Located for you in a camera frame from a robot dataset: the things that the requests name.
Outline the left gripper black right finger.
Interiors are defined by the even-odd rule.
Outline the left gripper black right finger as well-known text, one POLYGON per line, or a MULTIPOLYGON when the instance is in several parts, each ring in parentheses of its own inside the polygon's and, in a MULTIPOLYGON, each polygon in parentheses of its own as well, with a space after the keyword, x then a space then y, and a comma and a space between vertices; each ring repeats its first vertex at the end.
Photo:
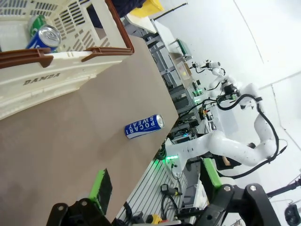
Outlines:
POLYGON ((196 217, 196 226, 221 226, 229 213, 239 214, 247 226, 281 225, 260 184, 245 188, 224 184, 213 188, 209 188, 209 205, 196 217))

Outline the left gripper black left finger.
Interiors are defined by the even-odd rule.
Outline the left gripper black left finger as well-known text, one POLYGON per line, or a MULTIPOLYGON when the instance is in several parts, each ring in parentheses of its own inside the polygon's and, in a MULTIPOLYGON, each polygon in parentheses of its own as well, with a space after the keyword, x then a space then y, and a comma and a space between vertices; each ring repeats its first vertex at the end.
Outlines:
POLYGON ((48 217, 47 226, 111 226, 106 218, 112 184, 107 169, 98 171, 90 194, 72 206, 55 204, 48 217))

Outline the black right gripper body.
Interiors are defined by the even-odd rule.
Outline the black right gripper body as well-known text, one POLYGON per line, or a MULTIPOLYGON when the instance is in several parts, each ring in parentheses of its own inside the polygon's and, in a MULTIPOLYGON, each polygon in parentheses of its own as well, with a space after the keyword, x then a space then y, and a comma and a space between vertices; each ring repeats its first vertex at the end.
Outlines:
POLYGON ((233 83, 226 82, 223 84, 223 91, 225 95, 232 95, 237 92, 237 87, 233 83))

